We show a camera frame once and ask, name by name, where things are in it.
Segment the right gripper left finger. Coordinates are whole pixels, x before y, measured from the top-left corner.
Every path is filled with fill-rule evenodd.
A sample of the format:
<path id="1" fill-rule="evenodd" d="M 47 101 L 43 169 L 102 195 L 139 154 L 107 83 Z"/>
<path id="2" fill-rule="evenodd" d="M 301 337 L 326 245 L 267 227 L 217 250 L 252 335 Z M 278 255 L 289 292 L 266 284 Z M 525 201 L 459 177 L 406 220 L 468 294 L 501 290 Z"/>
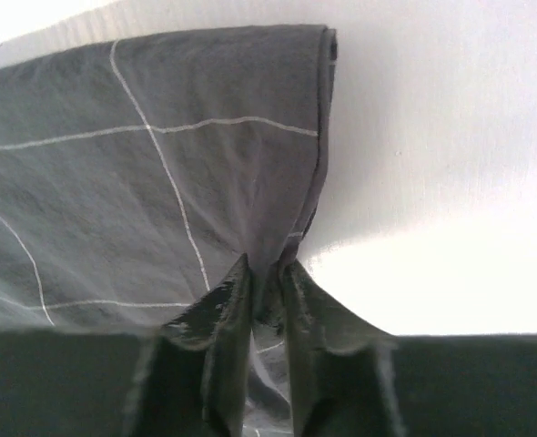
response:
<path id="1" fill-rule="evenodd" d="M 0 328 L 0 436 L 239 436 L 251 274 L 158 327 Z"/>

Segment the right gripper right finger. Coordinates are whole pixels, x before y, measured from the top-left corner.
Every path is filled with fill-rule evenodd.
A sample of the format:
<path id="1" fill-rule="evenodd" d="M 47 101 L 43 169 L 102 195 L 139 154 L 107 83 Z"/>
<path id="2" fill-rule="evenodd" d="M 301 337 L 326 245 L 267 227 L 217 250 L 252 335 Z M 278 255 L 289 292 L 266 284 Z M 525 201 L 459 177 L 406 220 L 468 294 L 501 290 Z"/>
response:
<path id="1" fill-rule="evenodd" d="M 280 272 L 298 436 L 537 436 L 537 335 L 398 336 Z"/>

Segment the grey checked cloth napkin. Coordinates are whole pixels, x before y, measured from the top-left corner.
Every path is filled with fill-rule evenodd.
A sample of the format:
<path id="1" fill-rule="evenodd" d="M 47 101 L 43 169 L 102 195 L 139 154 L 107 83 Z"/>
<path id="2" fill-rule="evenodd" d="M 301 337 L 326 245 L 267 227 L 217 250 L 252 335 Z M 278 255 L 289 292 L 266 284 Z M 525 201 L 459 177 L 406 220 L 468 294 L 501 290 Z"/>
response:
<path id="1" fill-rule="evenodd" d="M 0 68 L 0 328 L 158 327 L 251 274 L 242 433 L 292 433 L 276 269 L 328 164 L 337 36 L 142 36 Z"/>

